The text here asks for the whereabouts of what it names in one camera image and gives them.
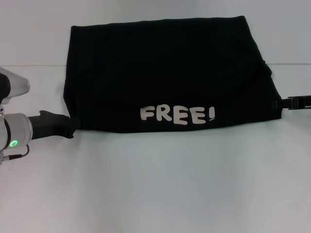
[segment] green led indicator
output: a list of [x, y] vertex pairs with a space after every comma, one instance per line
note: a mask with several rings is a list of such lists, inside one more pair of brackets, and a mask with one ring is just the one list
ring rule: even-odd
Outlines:
[[18, 141], [14, 140], [10, 143], [10, 147], [14, 147], [18, 144]]

